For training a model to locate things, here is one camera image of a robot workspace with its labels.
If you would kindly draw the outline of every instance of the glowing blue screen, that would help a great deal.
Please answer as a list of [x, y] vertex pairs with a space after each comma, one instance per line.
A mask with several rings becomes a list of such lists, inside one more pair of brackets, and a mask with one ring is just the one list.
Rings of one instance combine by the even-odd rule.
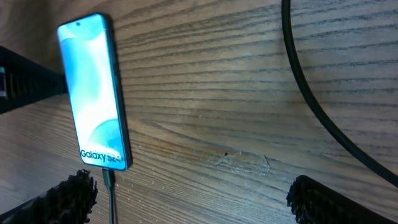
[[100, 14], [58, 28], [81, 159], [87, 164], [125, 169], [107, 38]]

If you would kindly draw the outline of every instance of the black phone edge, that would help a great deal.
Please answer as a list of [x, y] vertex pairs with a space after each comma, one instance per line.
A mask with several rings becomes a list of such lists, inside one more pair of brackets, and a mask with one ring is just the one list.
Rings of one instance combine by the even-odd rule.
[[[112, 17], [103, 12], [94, 12], [91, 14], [77, 17], [70, 21], [63, 22], [60, 25], [58, 25], [57, 30], [62, 25], [71, 23], [73, 21], [77, 21], [79, 19], [91, 16], [91, 15], [95, 15], [95, 14], [101, 15], [105, 20], [105, 30], [106, 30], [106, 36], [107, 36], [107, 41], [108, 41], [108, 50], [109, 50], [110, 59], [112, 60], [111, 69], [113, 72], [113, 75], [112, 75], [112, 81], [113, 81], [113, 87], [114, 87], [113, 91], [114, 91], [114, 94], [116, 95], [116, 100], [117, 100], [116, 109], [117, 109], [118, 116], [119, 116], [119, 119], [118, 119], [119, 125], [121, 127], [121, 137], [122, 137], [122, 142], [123, 142], [123, 154], [124, 154], [124, 158], [126, 158], [126, 168], [125, 169], [114, 169], [114, 168], [110, 168], [110, 167], [104, 167], [104, 166], [98, 166], [98, 165], [86, 163], [83, 160], [83, 158], [81, 158], [79, 140], [78, 140], [77, 132], [75, 132], [77, 144], [78, 144], [78, 150], [79, 150], [79, 155], [80, 155], [81, 161], [86, 165], [100, 167], [100, 168], [106, 168], [106, 169], [111, 169], [111, 170], [125, 171], [125, 170], [128, 170], [128, 168], [130, 168], [130, 166], [132, 165], [132, 153], [131, 153], [131, 146], [130, 146], [129, 129], [127, 126], [126, 110], [124, 107], [123, 91], [122, 91], [122, 86], [121, 86], [121, 76], [120, 76], [120, 72], [119, 72], [118, 53], [117, 53], [116, 48], [114, 47], [114, 46], [116, 46], [116, 40], [114, 38]], [[73, 125], [76, 129], [75, 118], [73, 116], [73, 113], [72, 113], [72, 118], [73, 118]]]

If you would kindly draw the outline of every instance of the wooden surface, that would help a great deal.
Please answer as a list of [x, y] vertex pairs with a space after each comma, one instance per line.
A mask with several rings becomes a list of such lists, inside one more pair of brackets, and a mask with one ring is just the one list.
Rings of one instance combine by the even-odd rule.
[[[279, 0], [0, 1], [0, 45], [62, 71], [57, 25], [114, 18], [134, 165], [118, 172], [119, 223], [294, 223], [285, 197], [305, 174], [398, 222], [398, 190], [353, 159], [294, 82]], [[398, 173], [398, 3], [294, 1], [294, 36], [336, 124]], [[0, 213], [77, 169], [68, 96], [0, 116]]]

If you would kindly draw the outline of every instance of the samsung galaxy phone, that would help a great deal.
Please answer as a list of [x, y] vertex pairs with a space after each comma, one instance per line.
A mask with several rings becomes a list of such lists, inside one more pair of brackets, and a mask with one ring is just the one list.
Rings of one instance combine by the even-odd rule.
[[111, 31], [109, 17], [96, 13], [57, 33], [81, 159], [126, 170], [132, 157]]

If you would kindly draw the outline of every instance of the wire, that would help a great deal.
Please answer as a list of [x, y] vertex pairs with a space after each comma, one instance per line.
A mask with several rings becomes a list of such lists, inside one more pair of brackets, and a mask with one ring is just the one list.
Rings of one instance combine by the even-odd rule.
[[292, 24], [290, 17], [290, 0], [282, 0], [282, 30], [284, 33], [284, 41], [286, 46], [287, 56], [289, 57], [290, 66], [296, 79], [297, 85], [300, 88], [301, 94], [312, 112], [321, 122], [321, 124], [328, 130], [328, 132], [355, 158], [362, 162], [366, 167], [371, 169], [380, 177], [390, 182], [392, 185], [398, 187], [398, 176], [385, 168], [383, 165], [375, 161], [372, 157], [362, 151], [353, 141], [351, 141], [328, 117], [322, 107], [319, 105], [317, 99], [313, 95], [300, 65], [299, 57], [294, 45], [294, 38], [292, 33]]
[[113, 170], [102, 169], [104, 184], [109, 193], [109, 223], [114, 223], [114, 172]]

